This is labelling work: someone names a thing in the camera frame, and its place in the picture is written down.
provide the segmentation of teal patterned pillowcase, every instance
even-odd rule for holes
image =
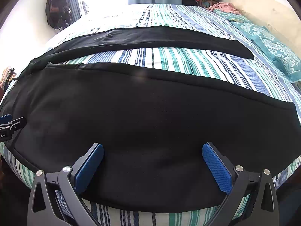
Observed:
[[[265,27],[237,22],[231,22],[231,24],[239,29],[249,40],[254,41],[290,82],[301,81],[300,58],[290,48],[270,34]]]
[[[252,24],[252,22],[250,20],[248,20],[245,16],[242,15],[237,15],[234,13],[225,13],[222,12],[219,9],[214,9],[213,10],[214,13],[216,13],[217,15],[223,17],[224,19],[228,20],[229,22],[239,22],[239,23],[250,23]]]

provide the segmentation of striped bedspread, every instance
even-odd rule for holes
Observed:
[[[165,47],[102,52],[63,63],[118,62],[218,78],[244,88],[264,93],[279,100],[294,102],[299,120],[301,120],[301,95],[299,94],[299,90],[294,88],[257,46],[245,38],[227,20],[200,7],[169,4],[136,4],[129,5],[119,11],[112,11],[112,14],[106,17],[101,15],[86,16],[53,37],[46,44],[45,51],[58,46],[66,40],[84,34],[106,31],[113,28],[155,25],[191,29],[216,37],[238,40],[251,50],[255,60],[243,59],[209,50]],[[24,62],[24,67],[26,67],[28,63],[29,62]],[[0,143],[0,153],[4,156],[15,174],[28,187],[31,187],[34,173],[18,162],[7,150],[4,143]],[[301,156],[292,161],[292,164],[288,168],[273,178],[276,189],[292,175],[300,163]],[[70,214],[60,192],[57,192],[57,196],[61,205],[63,205],[65,213]],[[241,215],[246,201],[247,197],[242,200],[235,217]],[[204,225],[217,209],[217,207],[212,207],[196,211],[163,214],[124,211],[86,200],[84,200],[84,202],[101,225],[109,226]]]

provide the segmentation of black garment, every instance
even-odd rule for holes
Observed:
[[[44,69],[48,62],[57,64],[93,53],[147,47],[205,49],[254,59],[251,51],[237,40],[219,38],[194,30],[161,25],[119,28],[65,41],[42,56],[31,60],[20,77]]]
[[[184,6],[199,6],[196,0],[182,0]]]
[[[104,160],[83,198],[124,210],[192,211],[221,192],[202,158],[272,176],[301,153],[295,105],[209,77],[121,63],[51,64],[21,78],[0,115],[26,117],[5,142],[36,172],[72,165],[95,142]]]

